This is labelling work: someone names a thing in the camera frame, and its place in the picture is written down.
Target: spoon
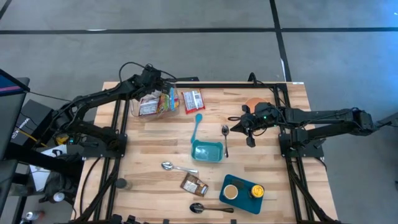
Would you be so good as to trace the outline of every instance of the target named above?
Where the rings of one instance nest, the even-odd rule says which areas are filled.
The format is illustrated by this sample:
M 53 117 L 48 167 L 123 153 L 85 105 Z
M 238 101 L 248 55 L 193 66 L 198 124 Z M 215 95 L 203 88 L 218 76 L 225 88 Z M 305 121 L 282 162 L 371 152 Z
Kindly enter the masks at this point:
M 193 203 L 189 206 L 189 209 L 195 213 L 202 213 L 204 210 L 214 210 L 214 211 L 234 213 L 233 208 L 205 208 L 201 203 Z
M 196 124 L 195 124 L 195 129 L 193 130 L 193 134 L 192 134 L 192 138 L 191 138 L 191 143 L 193 143 L 194 140 L 195 140 L 195 135 L 197 134 L 198 124 L 199 124 L 199 122 L 200 122 L 202 119 L 203 119 L 203 116 L 202 116 L 201 114 L 197 114 L 197 115 L 195 116 L 195 122 L 196 122 Z
M 184 167 L 179 167 L 179 166 L 175 166 L 173 165 L 171 162 L 162 162 L 162 167 L 165 170 L 172 170 L 172 169 L 178 169 L 178 170 L 183 170 L 183 171 L 187 171 L 190 172 L 191 174 L 197 174 L 198 171 L 194 170 L 194 169 L 188 169 L 188 168 L 184 168 Z
M 223 126 L 223 129 L 221 130 L 223 135 L 225 136 L 225 157 L 228 158 L 228 146 L 226 145 L 226 136 L 229 134 L 229 128 L 227 125 Z

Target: teal bowl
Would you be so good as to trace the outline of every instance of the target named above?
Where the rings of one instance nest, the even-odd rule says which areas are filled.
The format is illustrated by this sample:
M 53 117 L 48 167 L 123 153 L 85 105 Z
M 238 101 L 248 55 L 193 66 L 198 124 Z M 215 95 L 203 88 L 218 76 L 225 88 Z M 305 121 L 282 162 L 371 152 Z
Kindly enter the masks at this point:
M 223 159 L 223 143 L 194 140 L 192 158 L 203 162 L 219 162 Z

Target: wooden table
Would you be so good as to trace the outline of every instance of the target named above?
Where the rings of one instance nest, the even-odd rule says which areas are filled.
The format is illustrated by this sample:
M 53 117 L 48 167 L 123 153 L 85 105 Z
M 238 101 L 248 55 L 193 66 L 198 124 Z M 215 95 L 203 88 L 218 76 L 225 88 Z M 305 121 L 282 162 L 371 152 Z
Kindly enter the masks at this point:
M 108 89 L 116 84 L 106 82 L 103 88 Z M 304 84 L 287 83 L 287 86 L 291 107 L 310 110 Z M 178 92 L 185 90 L 188 89 L 180 88 Z M 236 122 L 228 121 L 227 117 L 240 116 L 243 113 L 241 105 L 248 99 L 261 97 L 274 103 L 273 93 L 265 88 L 204 88 L 201 89 L 201 93 L 206 109 L 200 111 L 203 120 L 198 127 L 197 139 L 202 141 L 224 142 L 222 125 L 233 127 Z M 196 113 L 185 114 L 183 98 L 180 99 L 180 112 L 171 118 L 143 122 L 129 113 L 126 131 L 128 144 L 126 155 L 121 160 L 119 177 L 131 181 L 133 187 L 132 190 L 117 189 L 113 213 L 122 215 L 124 219 L 128 215 L 134 215 L 140 222 L 149 223 L 162 223 L 164 218 L 170 219 L 171 223 L 229 223 L 231 219 L 237 219 L 238 223 L 295 223 L 286 163 L 280 155 L 277 140 L 279 128 L 269 128 L 262 136 L 256 137 L 257 146 L 254 148 L 246 145 L 245 135 L 230 132 L 229 158 L 224 158 L 219 164 L 195 162 L 190 155 L 190 138 Z M 121 123 L 123 108 L 122 103 L 118 126 Z M 95 124 L 110 126 L 113 110 L 114 103 L 100 106 Z M 94 160 L 88 159 L 85 162 L 78 195 Z M 205 197 L 182 190 L 180 184 L 186 173 L 163 170 L 160 166 L 163 161 L 197 169 L 198 177 L 209 185 Z M 303 162 L 310 193 L 326 214 L 337 219 L 325 168 L 312 158 L 304 158 Z M 97 163 L 88 178 L 83 199 L 84 208 L 97 194 L 102 168 L 103 159 Z M 230 207 L 218 200 L 221 185 L 227 174 L 264 186 L 265 195 L 260 214 L 254 215 L 238 208 L 234 213 L 192 213 L 189 205 L 194 202 L 208 207 Z M 303 218 L 306 218 L 303 198 L 299 195 Z M 108 195 L 103 200 L 101 218 L 105 216 L 107 204 Z M 79 211 L 79 196 L 75 208 Z

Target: black spoon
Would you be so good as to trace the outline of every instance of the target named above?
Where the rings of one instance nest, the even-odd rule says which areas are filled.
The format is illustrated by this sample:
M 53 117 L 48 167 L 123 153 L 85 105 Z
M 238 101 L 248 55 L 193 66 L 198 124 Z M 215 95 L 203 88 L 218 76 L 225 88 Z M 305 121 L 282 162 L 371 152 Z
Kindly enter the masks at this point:
M 225 157 L 228 158 L 228 146 L 226 145 L 226 136 L 229 134 L 229 128 L 227 125 L 223 126 L 223 129 L 221 129 L 221 132 L 225 136 Z
M 202 213 L 204 210 L 214 210 L 214 211 L 234 213 L 233 208 L 205 208 L 201 203 L 193 203 L 191 204 L 191 206 L 189 206 L 189 209 L 195 213 Z

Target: silver spoon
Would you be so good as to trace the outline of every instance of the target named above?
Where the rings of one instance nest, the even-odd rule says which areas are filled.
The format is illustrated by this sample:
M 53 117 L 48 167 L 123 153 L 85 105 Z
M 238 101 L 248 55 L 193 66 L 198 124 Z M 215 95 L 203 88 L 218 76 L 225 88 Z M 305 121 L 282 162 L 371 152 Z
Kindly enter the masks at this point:
M 172 169 L 178 169 L 178 170 L 183 170 L 183 171 L 187 171 L 190 172 L 191 174 L 197 174 L 198 171 L 194 170 L 194 169 L 188 169 L 188 168 L 184 168 L 184 167 L 179 167 L 179 166 L 175 166 L 173 165 L 171 162 L 162 162 L 162 167 L 165 170 L 172 170 Z
M 225 136 L 225 157 L 228 158 L 228 146 L 226 145 L 226 136 L 229 134 L 229 128 L 227 125 L 223 126 L 223 129 L 221 130 L 223 135 Z
M 205 208 L 201 203 L 193 203 L 189 206 L 189 209 L 195 213 L 202 213 L 204 210 L 215 210 L 215 211 L 234 213 L 233 208 Z

